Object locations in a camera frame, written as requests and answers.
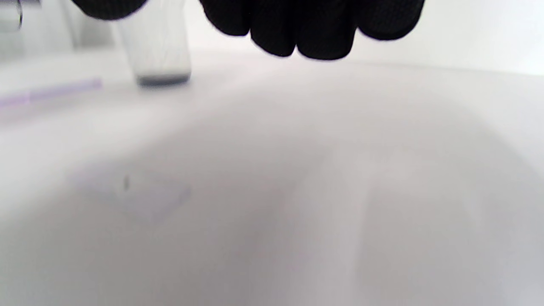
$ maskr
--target gloved hand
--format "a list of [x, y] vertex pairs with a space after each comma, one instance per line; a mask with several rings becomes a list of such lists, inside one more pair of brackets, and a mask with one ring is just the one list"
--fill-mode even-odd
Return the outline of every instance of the gloved hand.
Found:
[[[73, 0], [87, 15], [123, 18], [146, 0]], [[416, 26], [424, 0], [200, 0], [217, 29], [243, 36], [277, 56], [295, 46], [315, 59], [339, 59], [351, 51], [357, 27], [379, 40], [399, 39]]]

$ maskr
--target glass cup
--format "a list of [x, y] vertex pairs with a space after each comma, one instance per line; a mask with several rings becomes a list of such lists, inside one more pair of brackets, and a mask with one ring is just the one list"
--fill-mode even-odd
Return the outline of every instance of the glass cup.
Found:
[[148, 0], [118, 21], [128, 60], [141, 86], [185, 83], [191, 74], [185, 0]]

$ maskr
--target white wall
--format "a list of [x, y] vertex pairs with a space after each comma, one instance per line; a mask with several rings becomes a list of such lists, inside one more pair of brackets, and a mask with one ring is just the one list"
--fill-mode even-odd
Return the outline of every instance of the white wall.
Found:
[[[73, 41], [67, 42], [70, 32], [62, 29], [60, 24], [64, 21], [55, 13], [62, 10], [59, 1], [69, 0], [44, 0], [48, 13], [35, 21], [28, 16], [28, 23], [34, 23], [34, 32], [25, 29], [26, 52], [61, 52], [69, 49], [69, 43], [76, 48], [119, 44], [109, 24], [83, 16], [72, 4], [68, 15]], [[260, 52], [249, 38], [230, 38], [216, 31], [206, 20], [198, 0], [187, 0], [186, 16], [193, 52]], [[410, 35], [399, 41], [379, 42], [358, 34], [349, 58], [544, 75], [543, 54], [542, 0], [426, 0], [421, 21]]]
[[19, 32], [0, 33], [2, 60], [71, 52], [72, 42], [59, 0], [42, 5], [23, 2], [23, 25]]
[[[186, 10], [192, 47], [255, 51], [248, 39], [227, 39], [214, 31], [197, 0], [187, 0]], [[426, 0], [410, 35], [380, 42], [358, 33], [349, 57], [544, 75], [544, 1]]]

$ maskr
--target white countertop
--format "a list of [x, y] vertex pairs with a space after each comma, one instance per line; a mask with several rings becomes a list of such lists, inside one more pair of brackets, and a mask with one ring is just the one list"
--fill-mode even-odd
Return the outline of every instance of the white countertop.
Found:
[[[0, 305], [544, 304], [544, 77], [193, 60], [0, 109]], [[143, 220], [102, 161], [190, 194]]]

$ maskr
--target white sink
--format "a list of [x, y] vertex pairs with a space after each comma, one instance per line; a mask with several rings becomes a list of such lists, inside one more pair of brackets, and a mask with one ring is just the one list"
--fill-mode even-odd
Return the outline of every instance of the white sink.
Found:
[[[194, 62], [0, 109], [0, 305], [544, 304], [544, 78]], [[102, 160], [190, 195], [143, 221]]]

